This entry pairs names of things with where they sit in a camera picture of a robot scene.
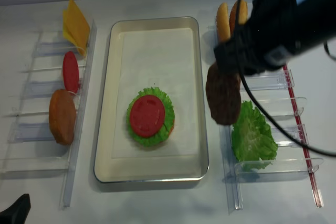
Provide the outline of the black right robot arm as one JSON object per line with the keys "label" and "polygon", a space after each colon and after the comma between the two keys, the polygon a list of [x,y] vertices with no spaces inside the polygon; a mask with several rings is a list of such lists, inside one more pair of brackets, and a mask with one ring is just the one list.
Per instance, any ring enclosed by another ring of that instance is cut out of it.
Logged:
{"label": "black right robot arm", "polygon": [[253,0],[250,18],[214,48],[223,73],[276,71],[335,37],[335,0]]}

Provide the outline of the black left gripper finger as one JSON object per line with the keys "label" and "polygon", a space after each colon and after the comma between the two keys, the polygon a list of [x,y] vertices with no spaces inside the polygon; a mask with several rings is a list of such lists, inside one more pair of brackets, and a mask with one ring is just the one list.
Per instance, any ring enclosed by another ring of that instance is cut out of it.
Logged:
{"label": "black left gripper finger", "polygon": [[10,207],[1,211],[1,224],[24,224],[30,209],[30,195],[21,195]]}

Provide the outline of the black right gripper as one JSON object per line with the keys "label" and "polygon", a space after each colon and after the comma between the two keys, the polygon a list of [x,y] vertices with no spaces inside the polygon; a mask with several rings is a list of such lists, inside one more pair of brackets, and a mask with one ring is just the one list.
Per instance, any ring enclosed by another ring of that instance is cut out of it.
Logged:
{"label": "black right gripper", "polygon": [[288,61],[288,50],[278,42],[279,33],[272,27],[279,18],[279,0],[253,0],[247,11],[244,0],[228,10],[231,36],[214,48],[216,63],[224,74],[254,75],[276,71]]}

